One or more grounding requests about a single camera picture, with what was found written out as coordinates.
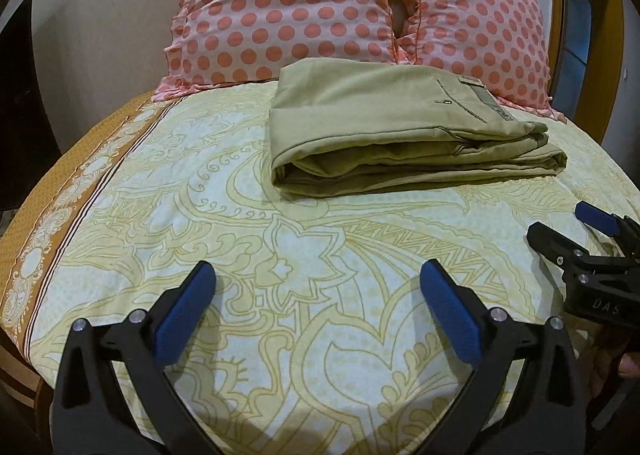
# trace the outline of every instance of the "dark cabinet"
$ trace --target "dark cabinet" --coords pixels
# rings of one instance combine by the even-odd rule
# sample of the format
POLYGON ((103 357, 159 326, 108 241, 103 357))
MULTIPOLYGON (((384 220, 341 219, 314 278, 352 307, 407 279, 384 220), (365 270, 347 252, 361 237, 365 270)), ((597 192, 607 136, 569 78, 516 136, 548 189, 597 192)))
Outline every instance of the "dark cabinet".
POLYGON ((20 206, 60 157, 36 78, 31 1, 0 32, 0 211, 20 206))

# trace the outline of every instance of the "human hand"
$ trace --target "human hand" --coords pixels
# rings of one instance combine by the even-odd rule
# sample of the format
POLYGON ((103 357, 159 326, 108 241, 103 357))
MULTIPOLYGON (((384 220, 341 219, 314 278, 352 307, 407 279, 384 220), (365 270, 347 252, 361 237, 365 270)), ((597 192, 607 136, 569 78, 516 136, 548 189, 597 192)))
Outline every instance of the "human hand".
POLYGON ((615 372, 624 379, 640 378, 640 352, 624 353, 628 339, 624 331, 612 329, 600 337, 589 380, 592 397, 599 395, 607 379, 615 372))

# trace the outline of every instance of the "pillow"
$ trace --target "pillow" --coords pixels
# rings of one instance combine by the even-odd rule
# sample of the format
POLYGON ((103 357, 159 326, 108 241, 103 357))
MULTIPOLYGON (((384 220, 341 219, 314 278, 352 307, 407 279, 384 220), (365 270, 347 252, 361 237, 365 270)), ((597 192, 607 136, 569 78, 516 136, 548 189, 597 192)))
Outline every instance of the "pillow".
POLYGON ((398 47, 410 63, 476 77, 512 106, 559 118, 537 0, 404 0, 398 47))
POLYGON ((154 100, 278 77, 307 56, 396 63, 388 0, 183 0, 154 100))

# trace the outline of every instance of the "metal screw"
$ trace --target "metal screw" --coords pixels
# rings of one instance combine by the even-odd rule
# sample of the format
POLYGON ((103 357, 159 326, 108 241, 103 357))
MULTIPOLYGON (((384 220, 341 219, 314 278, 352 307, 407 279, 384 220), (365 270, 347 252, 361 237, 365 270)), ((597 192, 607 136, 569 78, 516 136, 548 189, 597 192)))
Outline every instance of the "metal screw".
POLYGON ((549 323, 551 324, 551 327, 556 330, 562 330, 564 328, 564 322, 558 318, 558 316, 552 316, 549 319, 549 323))
POLYGON ((129 321, 131 323, 142 323, 146 318, 146 310, 144 309, 136 309, 132 310, 129 314, 129 321))
POLYGON ((508 314, 507 311, 505 311, 502 307, 494 307, 492 308, 491 311, 489 311, 489 314, 491 315, 491 318, 494 321, 505 321, 508 318, 508 314))
POLYGON ((86 327, 86 320, 84 318, 78 318, 76 321, 74 321, 74 324, 71 326, 71 328, 76 332, 83 331, 85 327, 86 327))

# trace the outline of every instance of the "blue gripper pad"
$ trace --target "blue gripper pad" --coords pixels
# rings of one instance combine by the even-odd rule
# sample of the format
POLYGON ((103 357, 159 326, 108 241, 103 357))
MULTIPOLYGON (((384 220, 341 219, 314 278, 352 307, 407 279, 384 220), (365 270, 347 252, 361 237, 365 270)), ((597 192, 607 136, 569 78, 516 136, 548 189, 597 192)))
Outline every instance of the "blue gripper pad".
POLYGON ((607 212, 582 201, 575 205, 575 217, 588 226, 604 233, 607 237, 620 235, 620 229, 616 220, 607 212))
POLYGON ((154 361, 159 368, 178 362, 216 292, 216 272, 210 263, 201 262, 189 278, 187 287, 156 330, 154 361))
POLYGON ((422 295, 440 322, 458 359, 476 369, 482 359, 481 330, 460 300, 457 288, 436 260, 426 261, 422 265, 422 295))

